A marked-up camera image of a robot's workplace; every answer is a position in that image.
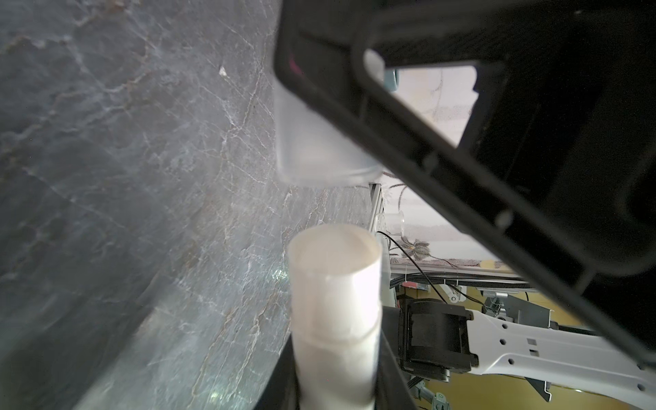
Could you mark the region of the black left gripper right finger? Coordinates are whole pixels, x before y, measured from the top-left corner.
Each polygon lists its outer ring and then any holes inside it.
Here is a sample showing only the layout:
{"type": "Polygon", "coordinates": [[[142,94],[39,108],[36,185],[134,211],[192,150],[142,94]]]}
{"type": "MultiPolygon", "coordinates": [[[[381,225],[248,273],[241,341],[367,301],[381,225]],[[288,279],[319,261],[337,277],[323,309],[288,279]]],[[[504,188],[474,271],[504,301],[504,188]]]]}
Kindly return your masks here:
{"type": "Polygon", "coordinates": [[[384,333],[381,333],[379,338],[379,363],[374,396],[376,410],[417,408],[384,333]]]}

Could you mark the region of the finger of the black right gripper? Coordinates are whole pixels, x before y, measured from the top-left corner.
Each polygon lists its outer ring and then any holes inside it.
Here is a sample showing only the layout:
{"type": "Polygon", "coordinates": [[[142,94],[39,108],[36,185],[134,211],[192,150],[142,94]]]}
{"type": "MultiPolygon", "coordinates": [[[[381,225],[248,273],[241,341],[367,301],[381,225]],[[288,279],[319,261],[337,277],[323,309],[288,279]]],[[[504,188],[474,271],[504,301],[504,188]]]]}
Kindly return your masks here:
{"type": "Polygon", "coordinates": [[[280,83],[638,364],[655,363],[652,1],[285,1],[280,83]],[[470,66],[458,145],[367,73],[470,66]]]}

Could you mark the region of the clear glue stick cap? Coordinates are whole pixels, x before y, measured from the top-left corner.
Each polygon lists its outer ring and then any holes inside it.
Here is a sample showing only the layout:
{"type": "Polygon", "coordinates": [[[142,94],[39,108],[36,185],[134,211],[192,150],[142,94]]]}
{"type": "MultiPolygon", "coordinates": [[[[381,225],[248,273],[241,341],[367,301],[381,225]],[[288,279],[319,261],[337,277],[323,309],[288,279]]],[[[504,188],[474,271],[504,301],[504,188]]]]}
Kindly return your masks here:
{"type": "Polygon", "coordinates": [[[302,99],[273,83],[278,177],[291,186],[363,186],[383,167],[302,99]]]}

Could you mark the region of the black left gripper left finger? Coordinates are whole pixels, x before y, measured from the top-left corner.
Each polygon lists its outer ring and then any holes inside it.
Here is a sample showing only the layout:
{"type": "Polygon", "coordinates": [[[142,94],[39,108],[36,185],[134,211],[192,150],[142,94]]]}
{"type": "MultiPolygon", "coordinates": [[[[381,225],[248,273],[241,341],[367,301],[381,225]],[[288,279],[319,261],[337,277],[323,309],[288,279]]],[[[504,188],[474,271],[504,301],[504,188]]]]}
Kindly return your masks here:
{"type": "Polygon", "coordinates": [[[299,389],[292,338],[288,337],[254,410],[298,410],[299,389]]]}

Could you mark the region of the white glue stick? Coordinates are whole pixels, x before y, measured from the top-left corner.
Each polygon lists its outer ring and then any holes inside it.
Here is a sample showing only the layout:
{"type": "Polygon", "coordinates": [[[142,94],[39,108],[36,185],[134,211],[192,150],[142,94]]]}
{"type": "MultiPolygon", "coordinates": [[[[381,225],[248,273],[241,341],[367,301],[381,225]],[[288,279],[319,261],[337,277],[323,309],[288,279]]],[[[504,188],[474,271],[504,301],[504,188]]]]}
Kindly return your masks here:
{"type": "Polygon", "coordinates": [[[382,249],[356,225],[318,225],[287,249],[291,339],[302,409],[372,409],[382,249]]]}

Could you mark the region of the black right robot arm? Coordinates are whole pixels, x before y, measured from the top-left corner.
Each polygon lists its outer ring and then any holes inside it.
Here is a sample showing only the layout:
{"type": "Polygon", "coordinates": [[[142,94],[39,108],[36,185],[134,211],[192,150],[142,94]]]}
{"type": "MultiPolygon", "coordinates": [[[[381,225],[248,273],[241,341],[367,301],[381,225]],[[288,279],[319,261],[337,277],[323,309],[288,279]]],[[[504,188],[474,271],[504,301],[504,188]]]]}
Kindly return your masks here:
{"type": "Polygon", "coordinates": [[[655,406],[655,4],[285,1],[278,81],[593,335],[476,314],[476,374],[655,406]],[[367,72],[470,66],[452,146],[367,72]]]}

